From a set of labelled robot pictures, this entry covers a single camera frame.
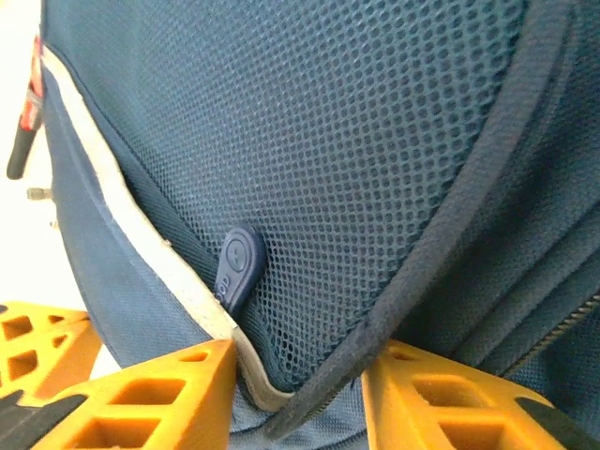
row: yellow plastic block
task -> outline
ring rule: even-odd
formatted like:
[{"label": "yellow plastic block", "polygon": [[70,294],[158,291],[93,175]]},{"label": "yellow plastic block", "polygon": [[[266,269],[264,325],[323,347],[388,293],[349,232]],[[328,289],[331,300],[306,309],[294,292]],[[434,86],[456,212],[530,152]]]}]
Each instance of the yellow plastic block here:
[{"label": "yellow plastic block", "polygon": [[390,341],[362,375],[370,450],[559,450],[515,402],[534,392]]},{"label": "yellow plastic block", "polygon": [[73,386],[88,399],[34,450],[225,450],[235,347],[214,340]]},{"label": "yellow plastic block", "polygon": [[85,312],[23,303],[0,313],[0,398],[24,391],[30,406],[89,379],[100,339]]}]

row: rubber zipper pull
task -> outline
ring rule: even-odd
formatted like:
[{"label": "rubber zipper pull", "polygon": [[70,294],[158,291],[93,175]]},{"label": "rubber zipper pull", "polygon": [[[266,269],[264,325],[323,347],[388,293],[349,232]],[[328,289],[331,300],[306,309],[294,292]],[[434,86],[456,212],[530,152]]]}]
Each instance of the rubber zipper pull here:
[{"label": "rubber zipper pull", "polygon": [[249,226],[233,228],[218,260],[215,296],[236,319],[266,266],[263,237]]}]

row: zipper track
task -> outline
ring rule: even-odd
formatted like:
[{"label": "zipper track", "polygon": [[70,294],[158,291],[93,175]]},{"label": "zipper track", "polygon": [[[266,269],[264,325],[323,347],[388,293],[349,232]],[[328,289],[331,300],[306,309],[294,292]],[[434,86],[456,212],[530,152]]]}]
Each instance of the zipper track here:
[{"label": "zipper track", "polygon": [[580,307],[575,309],[571,314],[565,317],[558,325],[550,330],[537,344],[535,344],[528,352],[522,355],[504,374],[504,378],[510,377],[517,370],[527,363],[531,358],[545,350],[552,342],[564,335],[568,330],[576,324],[583,321],[596,308],[600,306],[600,294],[594,295],[590,300],[585,301]]}]

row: blue zipper pull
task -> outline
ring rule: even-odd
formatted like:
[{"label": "blue zipper pull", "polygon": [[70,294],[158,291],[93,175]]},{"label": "blue zipper pull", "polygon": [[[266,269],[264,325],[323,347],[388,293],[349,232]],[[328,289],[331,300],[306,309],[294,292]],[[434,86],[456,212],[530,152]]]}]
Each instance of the blue zipper pull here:
[{"label": "blue zipper pull", "polygon": [[246,225],[233,228],[221,248],[215,296],[237,319],[266,266],[263,237]]}]

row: backpack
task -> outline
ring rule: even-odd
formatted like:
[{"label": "backpack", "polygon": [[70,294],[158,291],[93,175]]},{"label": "backpack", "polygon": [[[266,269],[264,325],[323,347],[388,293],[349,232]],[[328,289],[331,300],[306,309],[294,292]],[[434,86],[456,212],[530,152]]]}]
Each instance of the backpack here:
[{"label": "backpack", "polygon": [[[600,438],[600,6],[45,0],[60,229],[121,367],[234,338],[232,449],[365,449],[394,337]],[[232,315],[227,233],[267,264]]]}]

